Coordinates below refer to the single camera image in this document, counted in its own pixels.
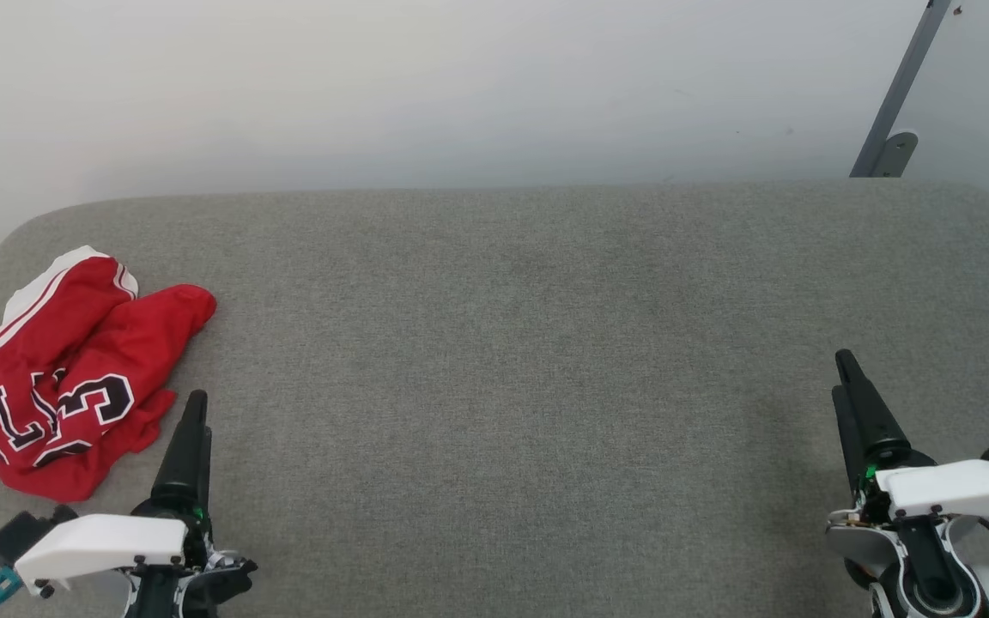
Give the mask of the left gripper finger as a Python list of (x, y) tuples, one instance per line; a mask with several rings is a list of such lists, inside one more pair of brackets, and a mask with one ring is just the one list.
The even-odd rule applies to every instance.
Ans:
[(212, 430), (207, 423), (208, 404), (201, 407), (201, 426), (203, 426), (203, 438), (201, 439), (201, 512), (204, 516), (209, 516), (209, 481), (211, 481), (211, 455), (212, 455)]
[(150, 499), (166, 508), (207, 507), (207, 391), (190, 392)]

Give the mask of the left gripper body white shell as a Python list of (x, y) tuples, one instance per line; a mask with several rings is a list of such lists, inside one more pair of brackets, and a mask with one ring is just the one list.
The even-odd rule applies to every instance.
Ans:
[(141, 502), (130, 515), (86, 515), (54, 525), (15, 560), (32, 592), (97, 573), (129, 582), (131, 602), (227, 602), (252, 588), (258, 563), (220, 550), (209, 516)]

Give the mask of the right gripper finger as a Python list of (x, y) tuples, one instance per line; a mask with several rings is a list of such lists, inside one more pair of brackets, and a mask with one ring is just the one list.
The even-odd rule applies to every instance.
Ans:
[(907, 460), (912, 452), (909, 439), (875, 384), (865, 375), (851, 349), (839, 349), (835, 353), (835, 365), (840, 380), (837, 386), (846, 386), (852, 392), (855, 402), (860, 404), (868, 421), (865, 427), (866, 467), (889, 467)]
[(849, 490), (852, 496), (859, 496), (862, 477), (867, 466), (868, 421), (860, 404), (855, 402), (852, 392), (846, 386), (832, 388), (832, 402)]

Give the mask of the right gripper body white shell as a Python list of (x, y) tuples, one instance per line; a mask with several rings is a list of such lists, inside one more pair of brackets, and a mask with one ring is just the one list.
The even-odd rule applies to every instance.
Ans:
[(930, 515), (989, 518), (989, 458), (877, 470), (868, 476), (862, 507), (867, 523)]

